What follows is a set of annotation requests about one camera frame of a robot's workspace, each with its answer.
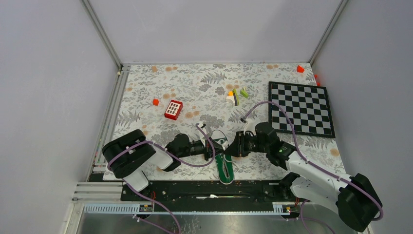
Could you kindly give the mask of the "white shoelace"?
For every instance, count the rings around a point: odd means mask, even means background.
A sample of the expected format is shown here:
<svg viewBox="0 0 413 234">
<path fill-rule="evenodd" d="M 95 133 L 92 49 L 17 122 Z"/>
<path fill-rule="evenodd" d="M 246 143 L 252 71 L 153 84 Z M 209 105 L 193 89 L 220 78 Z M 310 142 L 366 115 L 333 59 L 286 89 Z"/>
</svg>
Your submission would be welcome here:
<svg viewBox="0 0 413 234">
<path fill-rule="evenodd" d="M 213 130 L 212 132 L 214 133 L 215 131 L 218 131 L 219 133 L 221 133 L 222 140 L 219 140 L 220 145 L 222 145 L 224 148 L 227 147 L 229 145 L 229 143 L 227 141 L 227 137 L 226 137 L 225 133 L 222 132 L 221 130 L 218 130 L 218 129 Z M 223 161 L 225 163 L 231 163 L 233 166 L 240 169 L 240 166 L 235 161 L 227 159 L 226 156 L 223 156 Z"/>
</svg>

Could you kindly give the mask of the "green white sneaker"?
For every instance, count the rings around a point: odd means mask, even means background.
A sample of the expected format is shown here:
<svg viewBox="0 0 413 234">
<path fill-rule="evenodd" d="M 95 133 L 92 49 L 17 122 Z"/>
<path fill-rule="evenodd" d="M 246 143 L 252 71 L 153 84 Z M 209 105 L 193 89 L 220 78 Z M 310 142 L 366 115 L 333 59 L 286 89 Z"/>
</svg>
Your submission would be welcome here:
<svg viewBox="0 0 413 234">
<path fill-rule="evenodd" d="M 212 133 L 212 139 L 221 138 L 221 133 L 215 131 Z M 225 163 L 223 161 L 223 156 L 226 156 L 227 159 L 231 160 L 231 156 L 227 156 L 224 153 L 219 154 L 215 157 L 218 178 L 222 184 L 228 185 L 234 181 L 234 171 L 233 165 L 231 163 Z"/>
</svg>

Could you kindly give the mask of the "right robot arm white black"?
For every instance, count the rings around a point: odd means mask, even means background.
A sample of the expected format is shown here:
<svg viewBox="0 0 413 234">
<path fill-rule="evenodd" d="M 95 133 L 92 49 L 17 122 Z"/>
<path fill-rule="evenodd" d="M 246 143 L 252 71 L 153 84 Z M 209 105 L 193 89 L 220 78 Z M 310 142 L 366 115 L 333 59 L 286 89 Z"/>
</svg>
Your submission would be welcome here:
<svg viewBox="0 0 413 234">
<path fill-rule="evenodd" d="M 336 213 L 357 232 L 383 217 L 382 203 L 366 176 L 338 173 L 310 161 L 298 147 L 280 140 L 268 122 L 246 124 L 233 142 L 224 146 L 224 153 L 234 157 L 264 153 L 271 164 L 288 171 L 279 188 L 284 200 L 298 197 L 315 202 Z"/>
</svg>

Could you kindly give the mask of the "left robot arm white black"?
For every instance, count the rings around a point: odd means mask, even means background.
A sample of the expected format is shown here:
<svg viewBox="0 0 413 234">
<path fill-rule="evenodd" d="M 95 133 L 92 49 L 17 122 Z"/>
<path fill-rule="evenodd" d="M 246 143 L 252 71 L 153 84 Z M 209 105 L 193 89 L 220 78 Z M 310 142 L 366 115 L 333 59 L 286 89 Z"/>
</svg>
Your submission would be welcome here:
<svg viewBox="0 0 413 234">
<path fill-rule="evenodd" d="M 184 157 L 204 155 L 209 159 L 228 147 L 227 140 L 214 141 L 211 133 L 207 136 L 208 139 L 201 135 L 199 140 L 191 141 L 188 135 L 178 134 L 164 148 L 147 140 L 138 129 L 104 145 L 102 154 L 107 161 L 107 169 L 115 178 L 132 185 L 132 194 L 137 199 L 146 200 L 151 188 L 142 165 L 151 163 L 162 171 L 170 172 L 181 166 Z"/>
</svg>

